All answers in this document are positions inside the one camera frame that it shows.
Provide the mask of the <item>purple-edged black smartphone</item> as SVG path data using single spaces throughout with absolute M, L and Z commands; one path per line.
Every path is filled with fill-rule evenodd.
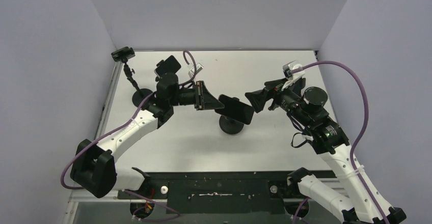
M 218 101 L 222 103 L 224 107 L 216 109 L 215 112 L 217 114 L 250 125 L 255 112 L 252 106 L 223 94 L 218 97 Z

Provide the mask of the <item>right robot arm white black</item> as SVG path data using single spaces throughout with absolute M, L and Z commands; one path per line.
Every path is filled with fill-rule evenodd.
M 308 87 L 300 93 L 293 85 L 283 88 L 281 80 L 274 80 L 245 97 L 257 113 L 272 100 L 270 110 L 279 107 L 295 124 L 302 125 L 305 142 L 330 167 L 346 192 L 338 193 L 302 167 L 287 177 L 286 189 L 291 196 L 313 199 L 341 223 L 401 223 L 406 219 L 405 212 L 380 195 L 364 167 L 350 155 L 352 147 L 346 134 L 324 108 L 328 95 L 323 89 Z

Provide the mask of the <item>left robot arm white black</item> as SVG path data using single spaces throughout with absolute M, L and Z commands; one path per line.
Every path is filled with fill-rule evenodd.
M 179 105 L 192 105 L 196 110 L 224 108 L 203 81 L 183 88 L 176 74 L 165 74 L 157 82 L 156 91 L 142 100 L 125 124 L 92 142 L 86 139 L 79 143 L 70 178 L 97 198 L 112 190 L 131 190 L 138 198 L 148 196 L 151 191 L 151 184 L 145 180 L 148 175 L 137 167 L 117 168 L 116 162 L 144 136 L 161 128 Z

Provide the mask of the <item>black round-base phone stand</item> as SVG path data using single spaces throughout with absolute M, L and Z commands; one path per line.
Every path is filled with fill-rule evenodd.
M 245 125 L 228 117 L 220 115 L 219 126 L 224 133 L 228 135 L 235 135 L 240 133 Z

